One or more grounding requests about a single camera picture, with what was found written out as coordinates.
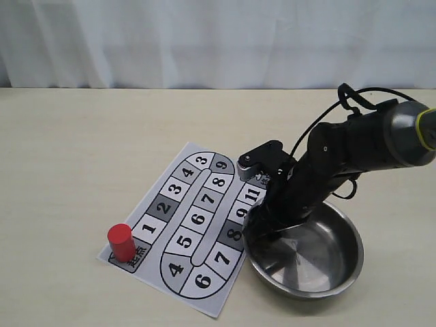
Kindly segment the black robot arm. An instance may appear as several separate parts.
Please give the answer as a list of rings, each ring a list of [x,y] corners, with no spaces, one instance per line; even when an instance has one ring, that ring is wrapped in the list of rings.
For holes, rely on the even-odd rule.
[[[256,148],[269,175],[266,194],[247,215],[244,233],[264,236],[304,223],[345,181],[379,170],[425,166],[435,159],[435,109],[407,101],[342,123],[319,123],[300,159],[278,140]]]

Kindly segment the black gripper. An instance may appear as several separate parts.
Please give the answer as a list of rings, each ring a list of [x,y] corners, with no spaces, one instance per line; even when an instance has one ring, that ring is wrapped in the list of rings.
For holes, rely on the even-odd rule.
[[[250,235],[257,239],[306,222],[315,208],[345,181],[357,178],[358,173],[336,157],[307,151],[293,167],[291,177],[274,184],[254,208]]]

